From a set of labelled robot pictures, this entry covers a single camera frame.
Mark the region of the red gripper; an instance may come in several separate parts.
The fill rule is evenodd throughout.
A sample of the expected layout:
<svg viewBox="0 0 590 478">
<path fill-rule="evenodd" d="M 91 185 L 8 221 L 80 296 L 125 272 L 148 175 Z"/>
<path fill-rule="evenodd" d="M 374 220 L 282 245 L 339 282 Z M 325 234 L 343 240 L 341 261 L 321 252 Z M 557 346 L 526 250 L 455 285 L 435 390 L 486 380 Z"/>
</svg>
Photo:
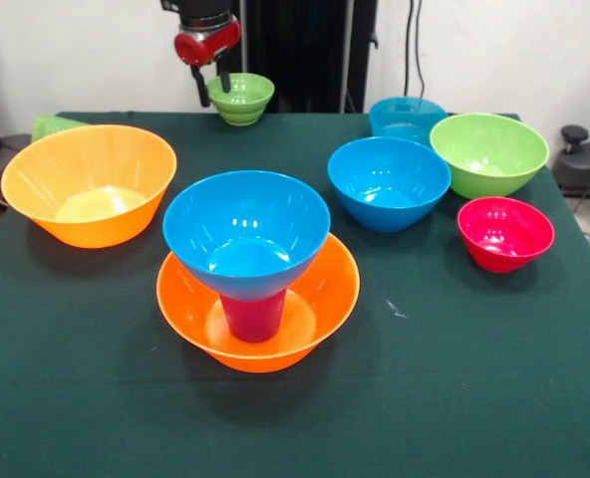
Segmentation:
<svg viewBox="0 0 590 478">
<path fill-rule="evenodd" d="M 237 45 L 241 38 L 241 26 L 232 15 L 230 20 L 213 29 L 193 30 L 181 27 L 173 44 L 179 58 L 190 66 L 199 101 L 203 108 L 210 106 L 208 88 L 200 68 L 219 60 L 228 50 Z M 225 93 L 231 91 L 229 62 L 221 60 L 217 64 L 221 88 Z"/>
</svg>

